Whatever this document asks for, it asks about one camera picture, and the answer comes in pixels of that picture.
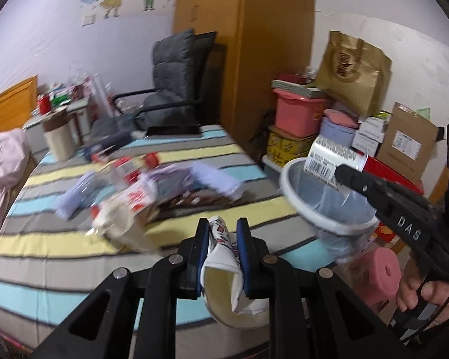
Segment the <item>person's right hand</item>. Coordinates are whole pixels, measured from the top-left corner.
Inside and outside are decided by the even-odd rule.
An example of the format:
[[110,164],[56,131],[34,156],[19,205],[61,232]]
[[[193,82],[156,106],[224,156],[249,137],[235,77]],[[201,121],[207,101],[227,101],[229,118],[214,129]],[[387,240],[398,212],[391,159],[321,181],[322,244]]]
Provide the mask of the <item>person's right hand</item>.
[[[449,282],[429,281],[423,286],[423,277],[420,276],[418,265],[413,257],[406,263],[400,280],[396,304],[402,312],[412,310],[418,304],[418,290],[423,300],[433,305],[443,306],[449,296]],[[431,327],[438,326],[449,319],[449,304],[433,321]]]

